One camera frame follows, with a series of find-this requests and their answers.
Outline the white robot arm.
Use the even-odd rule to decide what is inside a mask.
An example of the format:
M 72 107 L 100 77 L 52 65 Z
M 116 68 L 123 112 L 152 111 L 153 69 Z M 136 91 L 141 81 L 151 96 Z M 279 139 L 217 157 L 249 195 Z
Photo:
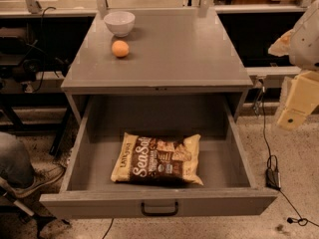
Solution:
M 277 126 L 293 130 L 319 106 L 319 2 L 313 2 L 294 27 L 268 49 L 273 56 L 287 55 L 301 72 L 286 77 L 277 110 Z

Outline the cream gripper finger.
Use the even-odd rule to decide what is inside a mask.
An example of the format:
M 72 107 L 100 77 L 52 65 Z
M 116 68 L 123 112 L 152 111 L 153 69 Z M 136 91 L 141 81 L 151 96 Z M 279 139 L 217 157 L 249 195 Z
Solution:
M 318 72 L 305 71 L 294 78 L 285 77 L 276 124 L 282 129 L 294 130 L 301 126 L 318 106 Z

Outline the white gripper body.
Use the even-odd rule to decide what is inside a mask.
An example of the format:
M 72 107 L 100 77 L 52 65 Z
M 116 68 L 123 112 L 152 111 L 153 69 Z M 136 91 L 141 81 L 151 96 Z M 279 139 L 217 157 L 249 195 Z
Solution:
M 291 50 L 291 36 L 293 30 L 285 32 L 280 38 L 278 38 L 268 49 L 270 55 L 276 57 L 290 56 Z

